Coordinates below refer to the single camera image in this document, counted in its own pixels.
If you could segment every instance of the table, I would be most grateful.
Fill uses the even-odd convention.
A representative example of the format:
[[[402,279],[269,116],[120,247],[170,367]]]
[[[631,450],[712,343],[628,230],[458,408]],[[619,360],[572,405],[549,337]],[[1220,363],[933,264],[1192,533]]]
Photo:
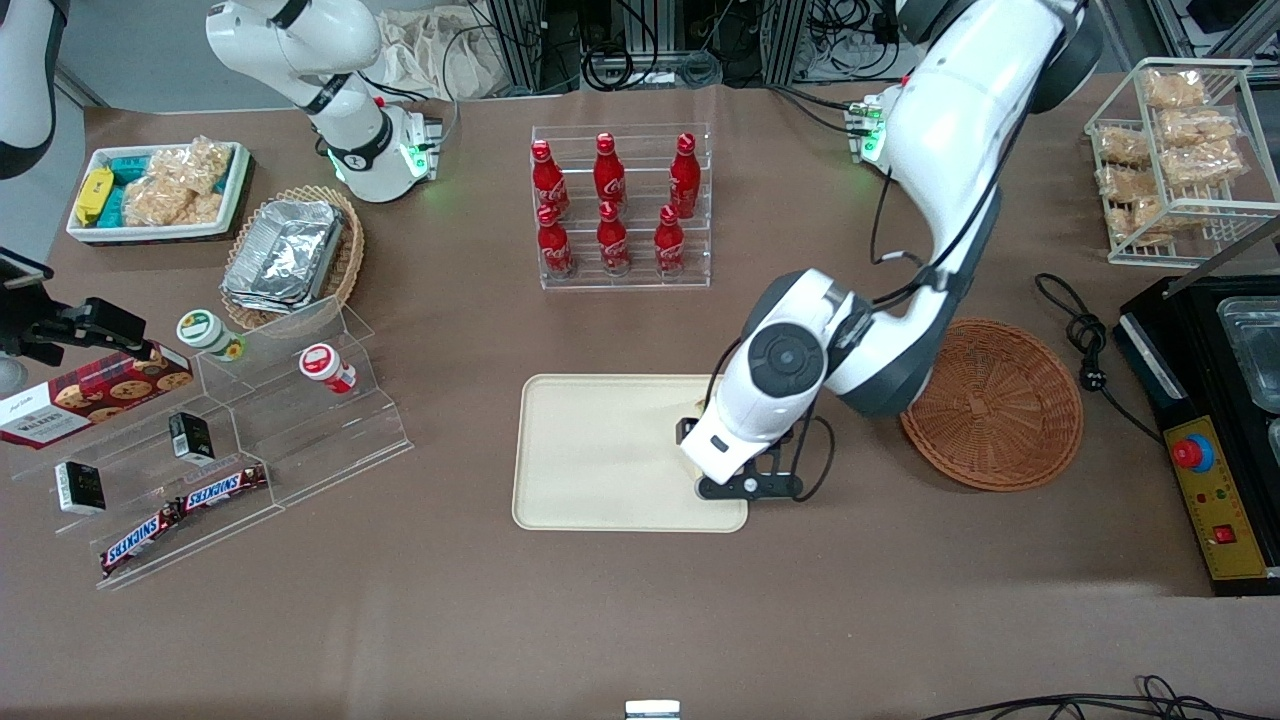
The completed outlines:
[[[1061,274],[1108,322],[1160,275],[1103,260],[1080,128],[1119,79],[1096,78],[1027,123],[960,307],[1030,331],[1071,368],[1066,318],[1032,275]],[[673,117],[714,126],[710,290],[544,293],[530,126]],[[238,140],[260,163],[251,208],[285,187],[334,184],[298,111],[90,111],[86,126],[90,149]],[[673,697],[699,720],[908,719],[1050,692],[1126,693],[1140,673],[1280,711],[1276,601],[1207,597],[1161,448],[1098,396],[1084,398],[1071,468],[1032,492],[961,488],[896,420],[824,397],[838,454],[809,505],[759,503],[727,536],[518,529],[511,484],[530,375],[705,373],[776,275],[815,266],[878,293],[910,268],[868,263],[877,176],[764,91],[475,102],[449,142],[438,182],[357,204],[370,240],[352,306],[379,333],[374,366],[416,450],[114,593],[67,570],[86,568],[83,546],[27,532],[27,503],[44,488],[4,484],[6,717],[617,717],[626,700]],[[925,238],[895,186],[881,251],[923,250]],[[108,297],[173,341],[183,311],[219,307],[225,252],[60,237],[51,291]],[[1119,355],[1103,366],[1146,416]]]

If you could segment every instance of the wire basket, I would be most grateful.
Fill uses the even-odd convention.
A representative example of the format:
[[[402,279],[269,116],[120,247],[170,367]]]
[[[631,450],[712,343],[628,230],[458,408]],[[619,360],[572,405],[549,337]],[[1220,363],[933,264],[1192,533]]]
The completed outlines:
[[[948,478],[1014,492],[1070,465],[1084,407],[1071,373],[1044,343],[1012,325],[965,318],[947,329],[933,377],[901,421]]]
[[[360,217],[356,215],[356,209],[351,205],[351,201],[347,200],[340,192],[328,187],[308,184],[285,190],[271,200],[259,205],[257,209],[253,210],[253,214],[244,220],[243,225],[241,225],[241,231],[236,236],[236,243],[232,245],[232,250],[227,258],[227,269],[230,269],[232,263],[236,261],[236,256],[244,245],[244,236],[248,234],[248,229],[253,225],[253,220],[257,219],[257,214],[261,213],[262,208],[266,208],[269,202],[275,200],[298,200],[302,202],[324,201],[342,209],[344,222],[342,225],[342,233],[338,236],[338,242],[340,245],[338,246],[338,251],[334,254],[333,264],[329,265],[329,278],[325,282],[324,292],[320,293],[320,297],[329,297],[330,295],[334,295],[340,301],[335,306],[346,304],[351,297],[351,291],[356,288],[356,277],[360,275],[360,264],[365,259],[365,229],[361,227]],[[227,314],[230,319],[246,331],[260,328],[271,320],[285,315],[285,313],[270,313],[266,310],[241,307],[239,305],[232,302],[232,299],[227,297],[225,293],[223,295],[223,306],[227,307]]]
[[[1128,228],[1126,233],[1110,233],[1108,261],[1196,268],[1262,223],[1280,215],[1280,183],[1276,182],[1266,136],[1249,90],[1247,73],[1251,68],[1249,60],[1147,58],[1125,76],[1124,82],[1085,123],[1084,132],[1089,136],[1094,169],[1100,174],[1106,164],[1101,147],[1106,128],[1143,133],[1156,186],[1155,197],[1160,202],[1158,211],[1147,217],[1140,227]],[[1161,167],[1161,154],[1171,147],[1166,146],[1162,133],[1155,132],[1160,110],[1151,106],[1142,82],[1143,73],[1151,70],[1198,73],[1206,106],[1220,109],[1239,123],[1240,137],[1235,138],[1235,147],[1252,172],[1238,181],[1172,186]],[[1106,192],[1100,195],[1105,217],[1128,211],[1125,205],[1112,202]]]

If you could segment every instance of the red bottle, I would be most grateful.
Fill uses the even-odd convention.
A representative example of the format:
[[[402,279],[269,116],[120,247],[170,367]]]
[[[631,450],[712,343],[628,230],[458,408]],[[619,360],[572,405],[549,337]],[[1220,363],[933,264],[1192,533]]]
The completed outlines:
[[[658,274],[673,278],[685,272],[685,231],[680,229],[675,206],[662,206],[658,229],[653,233],[653,245],[658,256]]]
[[[538,204],[550,204],[556,211],[563,215],[568,211],[568,190],[564,188],[564,173],[552,159],[552,147],[545,140],[535,140],[534,154],[534,188],[538,191]]]
[[[694,217],[698,193],[703,182],[703,169],[694,158],[696,141],[692,133],[682,132],[676,138],[676,160],[671,164],[671,204],[684,219]]]
[[[559,213],[550,202],[538,209],[538,247],[543,251],[547,274],[562,281],[573,277],[577,265],[568,247],[568,234],[559,224]]]
[[[595,195],[600,202],[613,202],[618,206],[618,213],[626,213],[627,173],[613,150],[612,135],[602,132],[595,136],[595,168],[591,169],[595,176]]]
[[[622,277],[631,270],[631,254],[627,252],[627,228],[618,222],[618,206],[613,202],[600,202],[600,227],[595,229],[595,240],[600,241],[600,260],[609,277]]]

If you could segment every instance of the acrylic bottle rack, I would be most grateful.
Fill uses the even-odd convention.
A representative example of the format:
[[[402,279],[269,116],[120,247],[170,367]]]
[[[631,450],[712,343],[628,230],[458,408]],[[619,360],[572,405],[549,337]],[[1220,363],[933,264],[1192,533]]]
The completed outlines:
[[[413,447],[396,404],[378,386],[362,345],[371,336],[335,299],[316,302],[246,333],[236,363],[196,355],[198,383],[44,450],[5,446],[10,474],[47,488],[40,514],[50,534],[90,546],[76,571],[91,579],[101,577],[99,555],[166,501],[242,468],[266,466],[265,487],[178,521],[97,587],[133,583]],[[353,389],[337,395],[298,372],[298,355],[316,342],[328,342],[355,368]],[[169,416],[178,411],[209,424],[215,462],[197,468],[174,456]],[[88,516],[59,510],[54,468],[67,460],[97,468],[106,510]]]
[[[611,277],[600,261],[595,229],[599,225],[599,200],[591,168],[595,164],[595,136],[613,133],[618,159],[626,168],[627,208],[622,224],[627,228],[631,270]],[[685,231],[685,272],[675,278],[658,274],[653,236],[658,228],[658,211],[671,199],[671,163],[676,156],[676,138],[682,132],[698,140],[695,158],[701,167],[701,187],[694,217],[680,220]],[[543,290],[658,290],[708,287],[712,283],[712,128],[708,123],[667,123],[639,126],[564,126],[535,127],[534,140],[550,143],[552,156],[564,172],[570,208],[561,217],[568,233],[570,249],[577,273],[556,279],[547,273],[541,254],[538,270]],[[538,252],[538,193],[532,192],[534,213],[530,214],[534,252]]]

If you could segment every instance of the wicker basket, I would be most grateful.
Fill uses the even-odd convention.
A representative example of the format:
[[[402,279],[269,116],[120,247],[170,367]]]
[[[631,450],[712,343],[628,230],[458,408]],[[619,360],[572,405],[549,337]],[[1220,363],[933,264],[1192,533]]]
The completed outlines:
[[[947,331],[902,429],[947,477],[1012,492],[1048,483],[1075,457],[1084,409],[1071,373],[1030,333],[966,318]]]
[[[337,208],[340,208],[346,215],[346,222],[342,227],[342,234],[338,238],[340,243],[338,246],[338,252],[334,254],[333,264],[329,266],[329,278],[325,283],[324,292],[320,297],[329,297],[330,295],[337,295],[342,302],[347,302],[351,297],[351,291],[356,287],[356,277],[360,274],[360,263],[365,259],[365,231],[360,225],[360,218],[356,215],[356,209],[351,206],[351,201],[342,196],[335,190],[328,187],[305,186],[296,187],[293,190],[285,190],[284,192],[276,195],[270,201],[274,200],[301,200],[301,201],[315,201],[323,200]],[[248,233],[248,228],[257,219],[257,214],[262,211],[266,202],[259,205],[257,210],[250,215],[244,224],[241,225],[239,233],[236,236],[236,243],[232,245],[230,255],[227,258],[227,268],[232,266],[236,261],[236,255],[239,254],[241,246],[244,245],[244,236]],[[283,313],[269,313],[266,310],[250,310],[248,307],[241,307],[232,302],[229,297],[223,295],[223,306],[227,307],[227,314],[236,324],[251,331],[270,323],[271,320],[284,315]]]

